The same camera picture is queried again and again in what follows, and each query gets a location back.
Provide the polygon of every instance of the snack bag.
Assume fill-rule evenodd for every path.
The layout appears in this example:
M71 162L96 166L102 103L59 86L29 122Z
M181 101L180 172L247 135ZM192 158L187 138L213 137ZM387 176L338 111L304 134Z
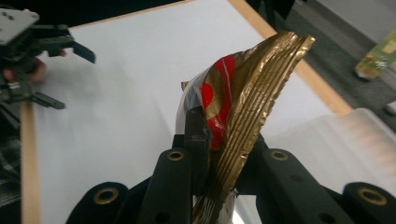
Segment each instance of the snack bag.
M292 32L274 35L252 49L219 59L186 86L177 133L184 132L186 112L199 105L212 132L208 192L193 208L193 223L230 222L235 181L275 98L314 41ZM224 204L232 207L220 216Z

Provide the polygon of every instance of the gray floor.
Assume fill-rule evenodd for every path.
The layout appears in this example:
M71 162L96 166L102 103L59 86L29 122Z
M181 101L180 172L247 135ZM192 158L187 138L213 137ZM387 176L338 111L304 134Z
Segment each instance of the gray floor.
M260 13L265 18L263 5ZM396 117L384 111L384 105L396 101L394 72L389 70L373 81L354 74L355 65L375 43L315 0L307 4L297 0L285 20L276 17L276 29L312 35L317 41L305 56L307 62L353 108L371 109L396 132Z

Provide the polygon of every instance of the white table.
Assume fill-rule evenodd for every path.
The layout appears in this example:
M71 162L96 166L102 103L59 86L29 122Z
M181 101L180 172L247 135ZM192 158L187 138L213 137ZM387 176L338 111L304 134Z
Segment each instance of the white table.
M34 105L32 122L31 105L23 105L24 223L64 223L93 186L114 181L130 188L150 176L172 143L180 82L274 33L242 0L186 1L71 31L97 63L71 52L42 57L48 73L37 88L66 109ZM306 63L296 71L262 129L265 137L350 111Z

